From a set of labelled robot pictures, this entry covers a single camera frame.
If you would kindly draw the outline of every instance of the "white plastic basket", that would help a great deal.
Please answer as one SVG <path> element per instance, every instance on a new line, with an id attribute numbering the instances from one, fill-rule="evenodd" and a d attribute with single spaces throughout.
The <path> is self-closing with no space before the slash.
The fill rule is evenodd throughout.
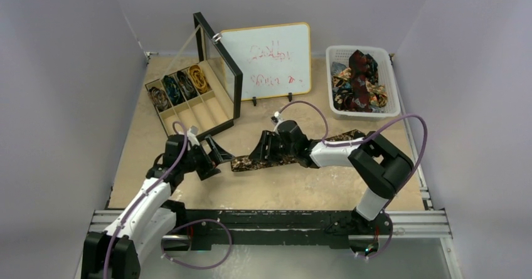
<path id="1" fill-rule="evenodd" d="M 338 62 L 349 66 L 349 57 L 356 51 L 360 50 L 364 54 L 370 54 L 378 63 L 379 85 L 384 85 L 388 95 L 388 103 L 383 107 L 381 113 L 371 112 L 347 112 L 339 111 L 334 108 L 333 104 L 333 87 L 331 76 L 332 63 Z M 396 117 L 401 113 L 401 106 L 399 105 L 399 96 L 397 95 L 397 84 L 395 82 L 395 75 L 391 67 L 390 56 L 386 50 L 382 48 L 367 47 L 367 46 L 330 46 L 327 48 L 325 54 L 327 59 L 327 78 L 329 83 L 329 106 L 334 113 L 336 119 L 358 119 L 358 120 L 381 120 L 388 117 Z"/>

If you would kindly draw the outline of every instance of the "white wall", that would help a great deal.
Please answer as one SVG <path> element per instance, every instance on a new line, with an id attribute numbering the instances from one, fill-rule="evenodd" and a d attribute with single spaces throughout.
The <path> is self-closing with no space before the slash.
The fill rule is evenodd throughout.
<path id="1" fill-rule="evenodd" d="M 145 61 L 116 0 L 0 0 L 0 277 L 72 278 Z"/>
<path id="2" fill-rule="evenodd" d="M 312 51 L 368 45 L 395 52 L 425 0 L 119 0 L 147 51 L 177 51 L 201 11 L 215 31 L 308 22 Z"/>
<path id="3" fill-rule="evenodd" d="M 531 11 L 532 0 L 427 0 L 397 53 L 466 278 L 532 273 Z"/>

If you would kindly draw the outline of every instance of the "wooden table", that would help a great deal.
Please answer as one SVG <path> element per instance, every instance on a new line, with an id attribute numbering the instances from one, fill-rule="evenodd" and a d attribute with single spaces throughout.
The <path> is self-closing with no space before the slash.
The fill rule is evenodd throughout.
<path id="1" fill-rule="evenodd" d="M 148 65 L 145 83 L 160 78 L 172 58 L 154 57 Z M 197 62 L 182 58 L 173 67 L 177 71 Z M 295 100 L 305 100 L 318 106 L 329 122 L 329 135 L 358 129 L 364 133 L 376 130 L 385 121 L 365 122 L 333 119 L 327 96 L 327 75 L 324 59 L 312 61 L 312 90 L 297 95 Z M 251 101 L 242 102 L 242 111 L 235 126 L 216 135 L 220 146 L 231 154 L 247 155 L 258 143 L 262 130 L 273 130 L 270 117 L 288 103 L 288 99 L 259 100 L 256 107 Z M 320 116 L 310 107 L 295 104 L 283 118 L 293 119 L 308 138 L 320 139 L 325 126 Z M 399 149 L 412 157 L 405 126 L 399 122 L 383 135 Z M 124 208 L 137 194 L 155 157 L 164 151 L 166 134 L 145 90 L 141 91 L 122 152 L 109 207 Z M 172 199 L 195 209 L 353 209 L 361 199 L 366 184 L 353 168 L 326 167 L 305 169 L 298 164 L 272 167 L 257 171 L 232 172 L 229 163 L 219 166 L 222 171 L 214 177 L 200 181 L 195 173 L 185 179 L 172 195 Z M 418 177 L 414 176 L 391 202 L 389 210 L 424 210 Z"/>

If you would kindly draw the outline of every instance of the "red handwriting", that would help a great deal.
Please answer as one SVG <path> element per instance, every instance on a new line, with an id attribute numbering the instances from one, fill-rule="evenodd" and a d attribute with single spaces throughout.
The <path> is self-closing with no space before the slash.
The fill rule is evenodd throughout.
<path id="1" fill-rule="evenodd" d="M 281 80 L 279 79 L 279 77 L 264 76 L 262 74 L 252 75 L 250 77 L 250 79 L 256 86 L 274 87 L 274 86 L 277 86 L 277 85 L 281 84 Z M 295 78 L 292 75 L 289 75 L 286 78 L 286 80 L 288 80 L 288 83 L 294 83 L 295 82 Z"/>
<path id="2" fill-rule="evenodd" d="M 251 58 L 248 60 L 251 63 L 253 60 L 264 58 L 271 58 L 277 61 L 284 61 L 290 59 L 290 52 L 280 49 L 279 41 L 272 41 L 271 45 L 258 46 L 252 45 L 250 48 Z"/>

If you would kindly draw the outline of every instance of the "whiteboard frame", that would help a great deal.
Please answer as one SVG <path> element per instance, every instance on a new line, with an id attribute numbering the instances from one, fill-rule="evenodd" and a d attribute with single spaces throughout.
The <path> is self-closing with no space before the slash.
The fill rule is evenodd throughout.
<path id="1" fill-rule="evenodd" d="M 292 95 L 301 95 L 301 94 L 307 94 L 312 90 L 312 44 L 311 44 L 311 26 L 307 22 L 294 22 L 294 23 L 286 23 L 286 24 L 273 24 L 273 25 L 265 25 L 265 26 L 254 26 L 254 27 L 246 27 L 246 28 L 235 28 L 235 29 L 226 29 L 220 31 L 221 37 L 221 43 L 223 44 L 223 33 L 233 32 L 233 31 L 241 31 L 241 30 L 250 30 L 250 29 L 259 29 L 259 28 L 272 28 L 272 27 L 281 27 L 281 26 L 292 26 L 292 25 L 306 25 L 309 29 L 309 73 L 310 73 L 310 83 L 309 83 L 309 89 L 304 92 L 299 93 L 292 93 Z M 288 96 L 289 94 L 280 94 L 280 95 L 271 95 L 271 96 L 264 96 L 264 97 L 255 97 L 255 99 L 265 99 L 265 98 L 275 98 L 275 97 L 284 97 Z M 241 101 L 246 100 L 253 100 L 253 98 L 241 98 Z"/>

